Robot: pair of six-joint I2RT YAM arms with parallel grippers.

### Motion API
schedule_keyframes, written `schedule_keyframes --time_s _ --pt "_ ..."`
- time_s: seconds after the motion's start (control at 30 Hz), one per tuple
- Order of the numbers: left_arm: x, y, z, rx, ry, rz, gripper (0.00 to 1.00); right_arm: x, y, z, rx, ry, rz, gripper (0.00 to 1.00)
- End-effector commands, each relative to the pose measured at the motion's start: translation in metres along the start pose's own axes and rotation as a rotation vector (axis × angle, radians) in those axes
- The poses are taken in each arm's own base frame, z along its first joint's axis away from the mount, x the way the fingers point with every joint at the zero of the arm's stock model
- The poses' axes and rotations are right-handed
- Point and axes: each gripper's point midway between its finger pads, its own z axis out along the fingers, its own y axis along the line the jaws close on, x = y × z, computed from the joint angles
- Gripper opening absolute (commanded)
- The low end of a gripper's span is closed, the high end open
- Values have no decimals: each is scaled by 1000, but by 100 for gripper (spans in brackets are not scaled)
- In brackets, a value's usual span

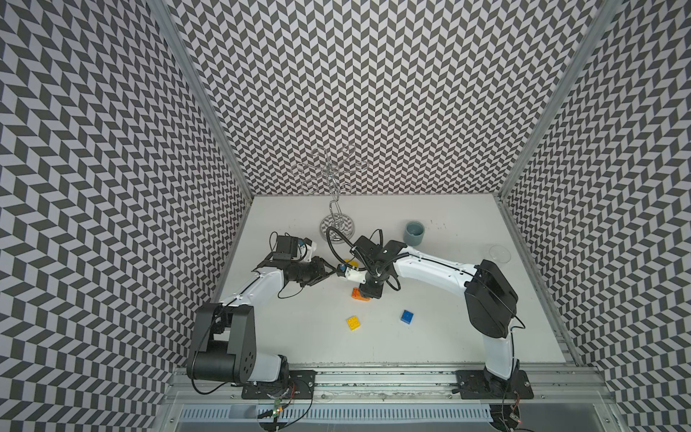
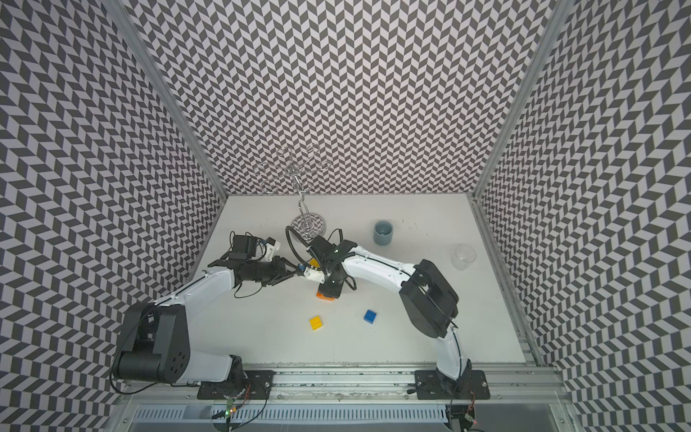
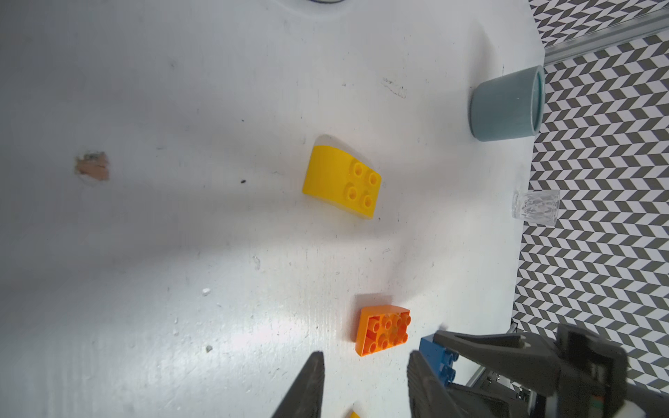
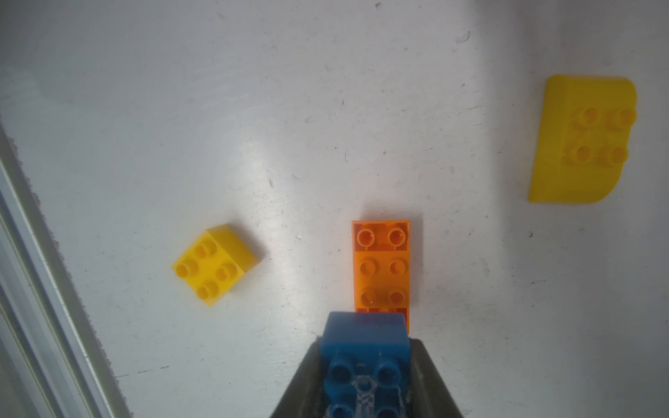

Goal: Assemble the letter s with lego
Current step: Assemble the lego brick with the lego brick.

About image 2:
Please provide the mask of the orange lego brick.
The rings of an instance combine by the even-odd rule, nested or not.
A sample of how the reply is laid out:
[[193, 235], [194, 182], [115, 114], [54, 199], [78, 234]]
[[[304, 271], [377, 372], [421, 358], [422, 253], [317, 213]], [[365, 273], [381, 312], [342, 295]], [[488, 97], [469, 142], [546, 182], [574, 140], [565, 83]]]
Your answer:
[[336, 300], [335, 297], [329, 296], [329, 295], [325, 295], [324, 293], [321, 293], [321, 292], [318, 292], [318, 293], [316, 294], [316, 296], [317, 296], [319, 299], [321, 299], [321, 300], [325, 300], [325, 301], [329, 301], [329, 302], [333, 302], [334, 300]]

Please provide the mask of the small yellow lego brick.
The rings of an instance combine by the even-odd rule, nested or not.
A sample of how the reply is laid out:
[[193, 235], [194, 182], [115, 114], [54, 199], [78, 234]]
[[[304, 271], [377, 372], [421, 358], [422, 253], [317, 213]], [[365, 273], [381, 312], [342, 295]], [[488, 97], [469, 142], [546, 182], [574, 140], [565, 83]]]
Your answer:
[[309, 319], [309, 324], [313, 331], [321, 329], [323, 327], [323, 322], [320, 316], [314, 316]]

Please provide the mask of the blue lego brick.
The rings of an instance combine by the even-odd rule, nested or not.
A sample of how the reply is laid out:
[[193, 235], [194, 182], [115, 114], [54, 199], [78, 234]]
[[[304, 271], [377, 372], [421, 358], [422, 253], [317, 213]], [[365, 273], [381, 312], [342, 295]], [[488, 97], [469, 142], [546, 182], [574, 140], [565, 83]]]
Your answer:
[[370, 323], [370, 324], [373, 324], [374, 321], [375, 321], [375, 319], [376, 319], [376, 316], [377, 316], [377, 314], [376, 314], [374, 311], [368, 310], [368, 311], [365, 313], [365, 316], [363, 317], [363, 319], [364, 319], [366, 322], [368, 322], [368, 323]]

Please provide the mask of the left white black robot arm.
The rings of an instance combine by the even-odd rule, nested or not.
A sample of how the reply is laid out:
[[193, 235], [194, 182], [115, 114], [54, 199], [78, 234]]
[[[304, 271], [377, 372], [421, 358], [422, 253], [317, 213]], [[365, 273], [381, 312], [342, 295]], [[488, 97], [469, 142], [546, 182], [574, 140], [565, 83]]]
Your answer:
[[189, 324], [225, 293], [249, 281], [265, 287], [295, 275], [282, 257], [269, 261], [217, 259], [206, 273], [156, 302], [127, 309], [111, 366], [112, 380], [223, 383], [237, 359], [192, 348]]

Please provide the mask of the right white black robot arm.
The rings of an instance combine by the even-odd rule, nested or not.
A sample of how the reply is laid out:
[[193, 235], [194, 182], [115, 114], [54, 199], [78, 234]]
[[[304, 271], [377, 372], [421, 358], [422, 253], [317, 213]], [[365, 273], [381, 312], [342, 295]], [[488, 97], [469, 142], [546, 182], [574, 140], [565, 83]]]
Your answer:
[[317, 262], [318, 295], [335, 300], [343, 286], [363, 279], [399, 295], [411, 324], [437, 343], [437, 379], [443, 392], [459, 398], [470, 389], [473, 364], [462, 352], [453, 320], [459, 296], [437, 266], [423, 259], [406, 264], [378, 256], [350, 240], [335, 245], [318, 236], [307, 246]]

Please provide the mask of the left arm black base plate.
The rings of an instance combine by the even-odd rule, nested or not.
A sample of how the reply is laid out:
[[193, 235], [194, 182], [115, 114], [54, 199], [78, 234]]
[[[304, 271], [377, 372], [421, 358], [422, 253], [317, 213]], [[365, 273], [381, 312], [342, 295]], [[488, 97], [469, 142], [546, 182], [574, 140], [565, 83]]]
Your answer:
[[224, 382], [202, 382], [197, 393], [198, 400], [221, 400], [238, 398], [241, 401], [265, 400], [271, 393], [275, 378], [274, 370], [246, 370], [232, 373]]

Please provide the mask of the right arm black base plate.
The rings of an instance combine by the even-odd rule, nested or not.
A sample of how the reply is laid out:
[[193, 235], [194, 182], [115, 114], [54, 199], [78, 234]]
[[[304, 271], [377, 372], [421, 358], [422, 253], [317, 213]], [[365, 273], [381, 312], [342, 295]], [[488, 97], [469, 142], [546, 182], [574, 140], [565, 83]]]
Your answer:
[[437, 370], [416, 370], [415, 390], [419, 400], [487, 401], [491, 398], [486, 375], [466, 368], [452, 380]]

